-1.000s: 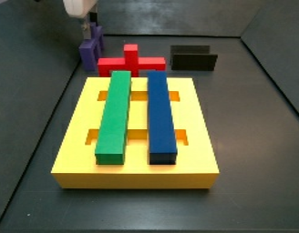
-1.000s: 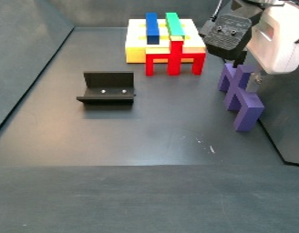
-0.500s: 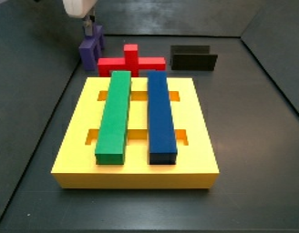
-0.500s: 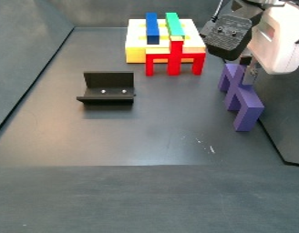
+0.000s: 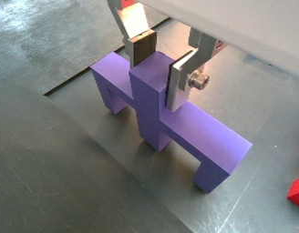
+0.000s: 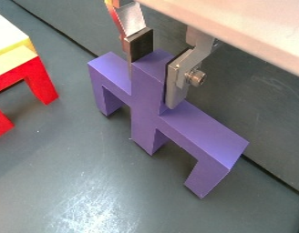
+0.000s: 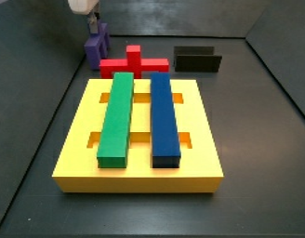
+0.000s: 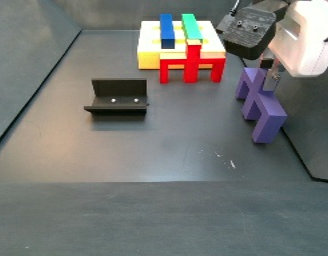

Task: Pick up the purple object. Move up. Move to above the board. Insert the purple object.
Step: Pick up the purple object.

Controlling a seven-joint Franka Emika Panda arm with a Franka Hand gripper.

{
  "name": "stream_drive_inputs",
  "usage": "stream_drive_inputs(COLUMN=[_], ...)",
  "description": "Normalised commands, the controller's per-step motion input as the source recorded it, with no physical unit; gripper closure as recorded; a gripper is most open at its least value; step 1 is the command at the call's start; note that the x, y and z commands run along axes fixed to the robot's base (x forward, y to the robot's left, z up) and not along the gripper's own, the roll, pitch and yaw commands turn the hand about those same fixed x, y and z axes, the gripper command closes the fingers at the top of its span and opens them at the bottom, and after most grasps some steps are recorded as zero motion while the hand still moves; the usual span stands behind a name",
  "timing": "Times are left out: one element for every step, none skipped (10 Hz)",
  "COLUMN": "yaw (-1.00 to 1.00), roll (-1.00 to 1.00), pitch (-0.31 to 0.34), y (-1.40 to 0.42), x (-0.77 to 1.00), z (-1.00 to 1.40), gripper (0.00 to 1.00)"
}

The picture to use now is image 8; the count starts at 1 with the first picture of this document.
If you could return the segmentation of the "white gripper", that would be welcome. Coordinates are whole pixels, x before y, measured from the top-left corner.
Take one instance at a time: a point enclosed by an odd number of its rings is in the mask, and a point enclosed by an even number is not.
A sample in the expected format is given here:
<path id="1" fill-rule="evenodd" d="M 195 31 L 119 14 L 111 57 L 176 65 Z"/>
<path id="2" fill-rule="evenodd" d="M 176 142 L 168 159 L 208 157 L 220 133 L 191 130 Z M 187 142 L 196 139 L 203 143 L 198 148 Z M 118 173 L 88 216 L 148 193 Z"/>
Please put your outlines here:
<path id="1" fill-rule="evenodd" d="M 293 77 L 317 77 L 328 67 L 328 0 L 297 1 L 276 23 L 270 43 L 275 56 L 260 62 L 267 71 L 264 91 L 274 92 L 283 64 Z"/>

